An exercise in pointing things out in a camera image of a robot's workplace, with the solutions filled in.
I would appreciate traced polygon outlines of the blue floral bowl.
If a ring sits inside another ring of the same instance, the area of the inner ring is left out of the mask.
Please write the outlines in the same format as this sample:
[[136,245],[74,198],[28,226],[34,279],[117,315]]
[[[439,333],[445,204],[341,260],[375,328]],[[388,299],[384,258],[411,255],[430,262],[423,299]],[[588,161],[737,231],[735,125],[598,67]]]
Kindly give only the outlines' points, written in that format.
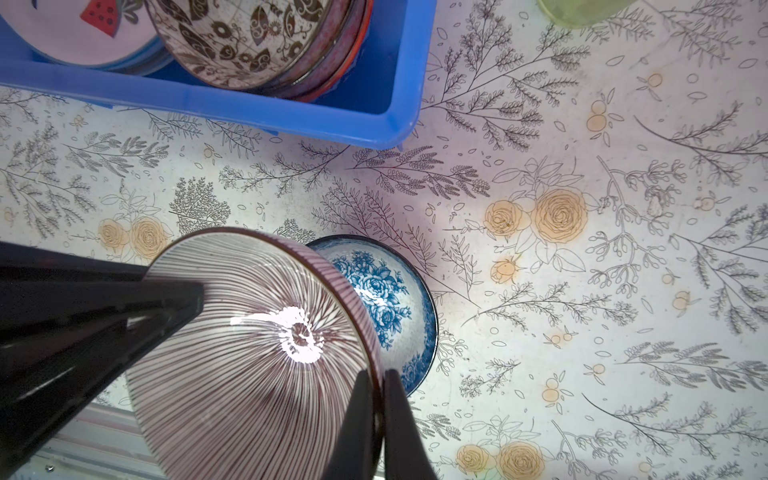
[[400,373],[411,395],[432,367],[439,330],[432,295],[419,272],[391,247],[363,236],[331,235],[308,247],[357,292],[375,326],[383,366]]

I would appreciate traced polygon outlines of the black leaf pattern bowl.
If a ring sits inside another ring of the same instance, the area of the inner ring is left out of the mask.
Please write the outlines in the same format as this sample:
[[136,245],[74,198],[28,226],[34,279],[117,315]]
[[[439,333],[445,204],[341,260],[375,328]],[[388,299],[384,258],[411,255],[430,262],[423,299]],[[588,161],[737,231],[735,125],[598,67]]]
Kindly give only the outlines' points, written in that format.
[[332,90],[352,67],[367,34],[372,13],[372,1],[352,1],[340,33],[330,44],[330,50],[311,66],[309,71],[290,82],[262,88],[260,95],[310,102]]

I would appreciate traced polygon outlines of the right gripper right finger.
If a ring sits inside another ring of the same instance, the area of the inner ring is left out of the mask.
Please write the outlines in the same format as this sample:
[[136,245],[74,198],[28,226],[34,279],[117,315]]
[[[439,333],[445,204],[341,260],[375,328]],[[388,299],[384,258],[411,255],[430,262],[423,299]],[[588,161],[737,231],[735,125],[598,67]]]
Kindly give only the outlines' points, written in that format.
[[384,471],[389,480],[436,480],[406,398],[400,374],[384,374]]

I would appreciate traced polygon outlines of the red patterned bowl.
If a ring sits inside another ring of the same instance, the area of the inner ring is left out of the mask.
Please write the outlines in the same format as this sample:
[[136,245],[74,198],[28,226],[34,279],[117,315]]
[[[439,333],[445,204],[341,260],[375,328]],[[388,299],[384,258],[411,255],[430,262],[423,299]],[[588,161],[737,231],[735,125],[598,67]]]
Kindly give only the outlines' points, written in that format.
[[313,102],[323,95],[334,91],[349,76],[355,68],[362,46],[368,36],[369,25],[373,11],[373,1],[365,2],[365,11],[361,20],[361,26],[358,30],[354,43],[352,44],[347,57],[340,67],[323,84],[308,90],[302,95],[292,97],[292,100],[300,102]]

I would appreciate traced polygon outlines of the green translucent cup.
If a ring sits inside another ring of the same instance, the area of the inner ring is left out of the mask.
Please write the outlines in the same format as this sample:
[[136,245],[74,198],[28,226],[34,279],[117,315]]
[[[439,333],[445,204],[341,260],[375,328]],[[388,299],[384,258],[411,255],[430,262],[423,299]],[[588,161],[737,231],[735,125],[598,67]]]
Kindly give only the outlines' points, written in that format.
[[569,29],[599,23],[633,3],[634,0],[537,0],[541,11],[553,23]]

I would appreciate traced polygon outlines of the striped bottom bowl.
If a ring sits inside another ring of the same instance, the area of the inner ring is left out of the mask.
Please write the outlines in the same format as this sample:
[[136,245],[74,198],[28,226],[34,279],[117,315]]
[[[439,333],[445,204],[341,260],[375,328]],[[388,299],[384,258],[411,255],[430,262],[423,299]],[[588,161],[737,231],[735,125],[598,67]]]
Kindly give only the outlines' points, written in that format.
[[275,235],[187,235],[147,281],[204,288],[201,313],[126,374],[144,439],[170,479],[317,479],[360,373],[381,347],[359,295],[325,258]]

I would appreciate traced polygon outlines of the white watermelon plate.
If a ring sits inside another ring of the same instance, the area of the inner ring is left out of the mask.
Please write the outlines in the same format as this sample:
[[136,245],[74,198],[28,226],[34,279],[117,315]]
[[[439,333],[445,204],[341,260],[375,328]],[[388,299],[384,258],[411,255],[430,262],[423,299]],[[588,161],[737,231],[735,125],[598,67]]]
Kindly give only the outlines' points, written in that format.
[[143,1],[3,1],[1,20],[53,63],[143,76],[172,62]]

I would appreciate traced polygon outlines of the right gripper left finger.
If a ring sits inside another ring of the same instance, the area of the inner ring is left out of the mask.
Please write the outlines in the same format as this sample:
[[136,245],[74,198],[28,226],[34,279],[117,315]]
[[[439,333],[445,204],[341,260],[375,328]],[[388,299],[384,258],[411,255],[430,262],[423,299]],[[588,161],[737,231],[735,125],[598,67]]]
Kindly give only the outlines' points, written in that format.
[[366,479],[375,475],[381,447],[377,430],[378,397],[366,370],[356,377],[352,395],[323,480]]

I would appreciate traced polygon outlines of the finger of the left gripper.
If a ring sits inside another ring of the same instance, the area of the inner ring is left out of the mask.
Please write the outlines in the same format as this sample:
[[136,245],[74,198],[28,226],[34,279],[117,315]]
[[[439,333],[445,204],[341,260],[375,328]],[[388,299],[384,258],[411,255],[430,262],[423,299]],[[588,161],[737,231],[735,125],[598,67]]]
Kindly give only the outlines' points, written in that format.
[[200,283],[1,245],[1,471],[15,473],[102,390],[198,316]]

